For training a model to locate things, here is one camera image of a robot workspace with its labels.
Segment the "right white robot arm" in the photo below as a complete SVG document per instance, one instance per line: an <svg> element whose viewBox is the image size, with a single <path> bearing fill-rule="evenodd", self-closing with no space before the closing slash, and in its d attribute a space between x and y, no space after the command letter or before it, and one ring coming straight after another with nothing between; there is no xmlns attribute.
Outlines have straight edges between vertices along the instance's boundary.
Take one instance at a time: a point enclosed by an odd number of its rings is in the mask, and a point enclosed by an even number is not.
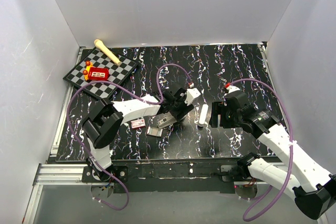
<svg viewBox="0 0 336 224"><path fill-rule="evenodd" d="M233 91L224 101L213 102L211 127L242 128L269 147L287 166L287 171L272 165L259 155L249 153L228 171L232 178L252 178L267 182L294 200L310 219L319 219L335 204L335 175L316 163L290 135L279 119L267 109L257 109L247 95Z"/></svg>

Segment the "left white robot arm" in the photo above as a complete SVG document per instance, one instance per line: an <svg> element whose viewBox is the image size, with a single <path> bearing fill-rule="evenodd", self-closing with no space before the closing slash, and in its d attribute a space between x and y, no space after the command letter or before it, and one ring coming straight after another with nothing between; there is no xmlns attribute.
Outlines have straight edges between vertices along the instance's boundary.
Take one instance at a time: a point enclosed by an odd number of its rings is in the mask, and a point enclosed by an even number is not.
<svg viewBox="0 0 336 224"><path fill-rule="evenodd" d="M140 100L99 100L82 122L90 145L95 178L100 182L111 178L109 145L122 124L146 116L158 116L157 127L163 129L184 119L194 109L193 102L200 95L197 88L181 87L153 92Z"/></svg>

